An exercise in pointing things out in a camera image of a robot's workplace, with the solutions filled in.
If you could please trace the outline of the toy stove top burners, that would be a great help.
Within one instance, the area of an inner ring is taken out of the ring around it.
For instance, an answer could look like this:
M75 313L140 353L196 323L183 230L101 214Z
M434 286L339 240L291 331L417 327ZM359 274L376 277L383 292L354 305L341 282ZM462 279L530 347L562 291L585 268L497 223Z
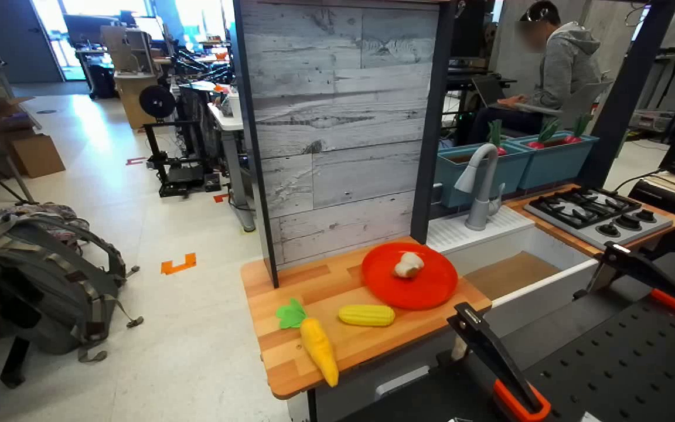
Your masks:
M560 184L508 200L546 234L598 257L610 241L626 248L654 247L675 231L675 214L640 200L581 184Z

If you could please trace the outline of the blue plastic bin right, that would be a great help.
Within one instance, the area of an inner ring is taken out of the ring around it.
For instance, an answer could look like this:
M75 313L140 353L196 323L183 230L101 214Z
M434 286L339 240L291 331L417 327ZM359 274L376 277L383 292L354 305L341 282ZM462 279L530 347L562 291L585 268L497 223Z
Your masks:
M513 136L511 146L530 155L521 187L537 189L574 180L594 149L598 139L574 139L570 132L557 132L549 146L542 146L537 136Z

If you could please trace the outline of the grey backpack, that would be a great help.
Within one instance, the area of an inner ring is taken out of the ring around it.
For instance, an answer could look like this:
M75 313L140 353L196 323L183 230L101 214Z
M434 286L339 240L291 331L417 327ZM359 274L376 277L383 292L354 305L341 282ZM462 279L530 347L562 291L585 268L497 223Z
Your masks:
M128 327L142 323L120 302L133 274L122 254L60 204L0 208L0 338L17 335L46 353L94 352L122 312Z

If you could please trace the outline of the grey wood backsplash panel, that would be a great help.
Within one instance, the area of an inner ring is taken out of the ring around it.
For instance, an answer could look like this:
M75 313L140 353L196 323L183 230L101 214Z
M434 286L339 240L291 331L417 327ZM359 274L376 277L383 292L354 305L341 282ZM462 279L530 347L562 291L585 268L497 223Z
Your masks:
M450 13L453 0L233 0L272 274L414 230Z

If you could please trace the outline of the black perforated table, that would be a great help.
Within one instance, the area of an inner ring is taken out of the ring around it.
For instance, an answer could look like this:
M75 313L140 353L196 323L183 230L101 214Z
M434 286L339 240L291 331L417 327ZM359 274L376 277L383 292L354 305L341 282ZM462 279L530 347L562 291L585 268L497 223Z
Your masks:
M675 254L652 263L675 282ZM675 422L675 312L627 274L498 340L550 400L549 422ZM347 422L508 422L492 380L471 349Z

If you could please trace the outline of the seated person grey hoodie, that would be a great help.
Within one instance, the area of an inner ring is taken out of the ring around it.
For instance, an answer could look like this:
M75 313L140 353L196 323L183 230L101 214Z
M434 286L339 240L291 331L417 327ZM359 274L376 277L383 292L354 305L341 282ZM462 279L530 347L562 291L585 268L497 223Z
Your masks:
M562 109L570 101L581 102L583 108L594 101L594 86L603 81L594 59L599 41L583 24L562 22L550 0L537 0L517 19L517 33L530 50L542 53L533 106L542 109ZM522 109L525 101L525 94L515 94L479 109L463 141L482 142L492 122L501 122L508 132L539 133L546 115L542 109Z

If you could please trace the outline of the cardboard box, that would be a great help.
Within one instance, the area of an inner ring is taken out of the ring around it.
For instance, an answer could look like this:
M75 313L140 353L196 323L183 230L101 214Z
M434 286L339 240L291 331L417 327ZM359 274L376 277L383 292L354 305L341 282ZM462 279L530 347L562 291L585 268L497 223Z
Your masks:
M45 133L11 139L10 149L17 168L27 179L40 179L62 170L62 160L54 141Z

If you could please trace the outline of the white toy sink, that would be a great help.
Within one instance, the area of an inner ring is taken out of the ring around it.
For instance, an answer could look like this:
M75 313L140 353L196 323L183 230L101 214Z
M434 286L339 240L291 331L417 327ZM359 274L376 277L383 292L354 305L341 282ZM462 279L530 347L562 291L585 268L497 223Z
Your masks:
M497 211L479 231L467 228L463 214L430 217L426 244L494 306L521 298L571 295L598 268L594 257L511 208Z

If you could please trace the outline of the white plush toy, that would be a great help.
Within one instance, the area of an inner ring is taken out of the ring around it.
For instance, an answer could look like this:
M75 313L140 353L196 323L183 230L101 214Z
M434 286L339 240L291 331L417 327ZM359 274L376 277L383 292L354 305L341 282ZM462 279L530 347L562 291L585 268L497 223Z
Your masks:
M397 279L412 279L421 268L423 268L423 261L417 254L406 250L400 261L394 264L394 274Z

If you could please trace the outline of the grey white desk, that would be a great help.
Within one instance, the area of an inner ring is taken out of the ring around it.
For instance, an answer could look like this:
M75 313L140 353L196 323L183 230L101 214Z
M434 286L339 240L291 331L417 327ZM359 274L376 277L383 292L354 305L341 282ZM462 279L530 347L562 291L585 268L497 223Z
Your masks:
M208 112L216 120L216 126L219 132L223 155L224 155L224 168L229 179L226 187L226 204L237 214L242 228L246 231L254 230L253 208L246 195L246 183L242 173L242 160L238 160L238 141L244 136L244 120L242 120L242 106L237 91L216 91L212 101L208 102Z

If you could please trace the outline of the black orange clamp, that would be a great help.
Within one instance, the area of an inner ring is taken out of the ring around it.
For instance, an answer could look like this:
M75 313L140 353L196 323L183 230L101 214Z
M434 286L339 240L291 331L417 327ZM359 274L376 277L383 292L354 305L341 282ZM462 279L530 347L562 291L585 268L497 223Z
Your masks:
M549 422L550 400L522 374L490 323L468 305L458 302L448 326L492 371L492 398L508 422Z
M649 289L649 298L655 305L675 312L675 282L666 270L654 264L649 257L633 254L622 244L606 241L599 256L599 264L612 268L644 284Z

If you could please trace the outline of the black orange clamp far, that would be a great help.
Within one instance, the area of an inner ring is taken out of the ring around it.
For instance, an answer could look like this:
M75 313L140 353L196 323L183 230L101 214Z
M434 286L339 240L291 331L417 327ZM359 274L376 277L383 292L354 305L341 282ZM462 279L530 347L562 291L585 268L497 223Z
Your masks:
M633 254L622 244L606 241L599 256L599 264L612 268L644 284L649 289L649 298L655 305L675 312L675 282L666 270L654 264L649 257Z

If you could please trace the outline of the wooden toy kitchen counter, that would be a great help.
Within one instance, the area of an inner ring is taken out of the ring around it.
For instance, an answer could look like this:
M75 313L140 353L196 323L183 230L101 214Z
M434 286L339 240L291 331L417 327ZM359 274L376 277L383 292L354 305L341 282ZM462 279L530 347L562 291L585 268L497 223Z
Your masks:
M397 309L395 322L387 327L347 326L337 319L341 305L373 302L373 292L360 277L366 254L367 247L359 247L329 257L306 261L280 270L277 282L272 282L263 257L242 268L257 357L264 365L266 387L277 398L324 387L324 374L303 349L299 332L278 326L277 309L291 299L298 299L308 316L321 322L335 349L339 385L347 385L347 374L360 365L442 332L457 302L468 302L475 312L492 306L492 299L458 274L453 298L440 306Z

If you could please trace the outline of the orange plate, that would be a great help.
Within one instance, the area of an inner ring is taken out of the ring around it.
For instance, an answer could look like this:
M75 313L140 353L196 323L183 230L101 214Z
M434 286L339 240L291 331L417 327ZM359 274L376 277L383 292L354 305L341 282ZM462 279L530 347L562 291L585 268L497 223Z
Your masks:
M397 309L434 309L457 289L457 270L423 244L389 241L360 261L363 286L383 305Z

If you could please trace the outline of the black laptop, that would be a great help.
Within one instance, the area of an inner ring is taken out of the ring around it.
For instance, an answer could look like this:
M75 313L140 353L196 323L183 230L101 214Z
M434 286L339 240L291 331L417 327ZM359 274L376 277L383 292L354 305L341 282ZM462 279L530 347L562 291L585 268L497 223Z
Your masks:
M492 74L472 74L471 84L485 106L517 106L522 95L506 95L501 81Z

